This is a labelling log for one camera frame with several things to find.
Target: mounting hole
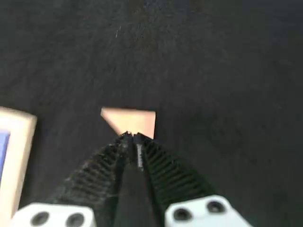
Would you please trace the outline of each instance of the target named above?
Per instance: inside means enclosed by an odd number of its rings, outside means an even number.
[[[35,216],[33,216],[32,220],[30,221],[32,226],[41,226],[45,222],[47,222],[49,218],[49,213],[48,212],[40,212],[37,213]]]
[[[81,213],[75,213],[66,220],[67,227],[80,227],[84,223],[84,216]]]
[[[180,208],[174,212],[174,219],[177,221],[188,221],[191,218],[191,213],[187,209]]]
[[[225,212],[225,207],[222,203],[217,201],[209,202],[207,205],[207,209],[211,213],[223,213]]]

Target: blue panel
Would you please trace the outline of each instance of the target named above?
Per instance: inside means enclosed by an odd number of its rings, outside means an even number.
[[[9,132],[0,130],[0,183],[1,183],[2,170],[3,170],[8,141],[9,141]]]

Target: black tablecloth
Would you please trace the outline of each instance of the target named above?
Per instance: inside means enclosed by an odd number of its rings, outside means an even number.
[[[102,106],[133,107],[157,111],[156,139],[251,224],[302,226],[302,1],[2,0],[0,10],[0,105],[38,117],[21,206],[114,139]]]

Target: wooden triangle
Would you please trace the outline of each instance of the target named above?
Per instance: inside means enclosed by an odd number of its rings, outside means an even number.
[[[154,111],[103,107],[101,116],[118,135],[128,131],[132,134],[141,133],[151,139],[154,137],[156,123]]]

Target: black fabric surface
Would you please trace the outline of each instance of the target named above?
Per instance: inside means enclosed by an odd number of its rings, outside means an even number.
[[[302,226],[302,1],[2,0],[0,10],[0,105],[38,117],[21,206],[113,140],[102,106],[134,107],[156,110],[156,139],[252,225]]]

